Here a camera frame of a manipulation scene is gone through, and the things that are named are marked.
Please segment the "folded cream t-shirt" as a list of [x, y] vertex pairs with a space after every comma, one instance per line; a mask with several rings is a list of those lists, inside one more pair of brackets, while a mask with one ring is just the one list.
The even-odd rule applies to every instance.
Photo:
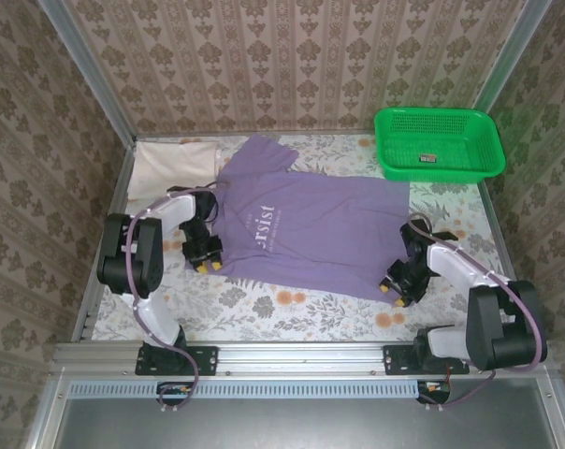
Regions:
[[207, 185], [216, 180], [220, 158], [216, 141], [139, 141], [128, 199], [157, 198], [174, 186]]

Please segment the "green plastic basket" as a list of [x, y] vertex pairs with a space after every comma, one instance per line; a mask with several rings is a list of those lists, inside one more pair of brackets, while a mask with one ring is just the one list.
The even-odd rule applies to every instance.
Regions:
[[[477, 184], [506, 167], [494, 121], [474, 109], [395, 107], [373, 119], [376, 154], [390, 181]], [[421, 154], [437, 162], [421, 163]]]

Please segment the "purple t-shirt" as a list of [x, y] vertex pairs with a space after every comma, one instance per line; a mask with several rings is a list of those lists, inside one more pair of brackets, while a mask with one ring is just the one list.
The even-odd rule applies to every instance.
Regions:
[[406, 182], [334, 177], [291, 166], [297, 152], [249, 138], [218, 177], [218, 274], [391, 303], [379, 283], [404, 257]]

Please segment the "aluminium frame post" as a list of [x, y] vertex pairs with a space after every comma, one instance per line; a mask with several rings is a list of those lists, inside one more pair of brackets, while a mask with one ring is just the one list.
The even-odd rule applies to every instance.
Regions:
[[129, 150], [135, 144], [137, 132], [126, 118], [123, 108], [118, 102], [116, 91], [109, 86], [98, 58], [93, 55], [65, 3], [63, 0], [38, 0], [38, 2], [50, 19], [58, 36], [62, 39], [115, 133], [124, 147]]
[[551, 3], [552, 0], [526, 1], [473, 103], [474, 109], [484, 113], [492, 109]]

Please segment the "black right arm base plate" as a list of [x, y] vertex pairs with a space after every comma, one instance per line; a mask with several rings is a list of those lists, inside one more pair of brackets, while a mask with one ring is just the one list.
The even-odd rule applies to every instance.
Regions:
[[393, 344], [383, 347], [384, 370], [387, 375], [465, 375], [469, 366], [458, 358], [437, 357], [428, 350]]

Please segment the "aluminium mounting rail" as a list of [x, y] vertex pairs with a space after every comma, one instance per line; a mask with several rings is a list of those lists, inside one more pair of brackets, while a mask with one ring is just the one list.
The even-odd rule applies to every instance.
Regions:
[[[355, 377], [385, 376], [385, 345], [407, 342], [208, 342], [217, 346], [213, 376]], [[139, 341], [84, 341], [56, 347], [52, 368], [82, 376], [133, 376]]]

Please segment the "floral tablecloth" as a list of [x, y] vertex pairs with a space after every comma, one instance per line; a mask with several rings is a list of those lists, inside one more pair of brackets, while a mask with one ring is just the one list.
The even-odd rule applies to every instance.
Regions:
[[[270, 134], [298, 152], [295, 171], [331, 176], [381, 178], [373, 135]], [[229, 161], [246, 136], [203, 138], [140, 138], [142, 144], [183, 145], [217, 142], [220, 167]], [[413, 183], [410, 211], [423, 212], [435, 231], [448, 230], [463, 249], [485, 267], [514, 278], [509, 255], [485, 184]], [[467, 301], [443, 278], [432, 278], [427, 295], [410, 308], [328, 292], [196, 274], [183, 268], [182, 233], [164, 242], [166, 272], [161, 294], [188, 340], [195, 341], [382, 341], [411, 340], [425, 326], [465, 322]], [[141, 340], [132, 311], [107, 287], [97, 294], [88, 326], [92, 340]]]

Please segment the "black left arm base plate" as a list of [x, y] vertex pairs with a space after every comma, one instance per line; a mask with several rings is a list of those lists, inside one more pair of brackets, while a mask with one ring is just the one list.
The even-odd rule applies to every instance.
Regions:
[[[213, 376], [218, 364], [217, 346], [188, 346], [186, 352], [197, 365], [200, 376]], [[144, 343], [135, 366], [138, 376], [194, 376], [191, 362], [183, 355]]]

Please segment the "black connector board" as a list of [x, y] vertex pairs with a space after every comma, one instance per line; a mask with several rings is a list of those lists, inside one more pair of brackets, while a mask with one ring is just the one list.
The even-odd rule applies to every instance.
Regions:
[[194, 394], [197, 382], [163, 382], [156, 386], [156, 400], [162, 407], [180, 408]]
[[418, 398], [422, 404], [444, 404], [448, 401], [451, 393], [451, 385], [447, 381], [418, 381]]

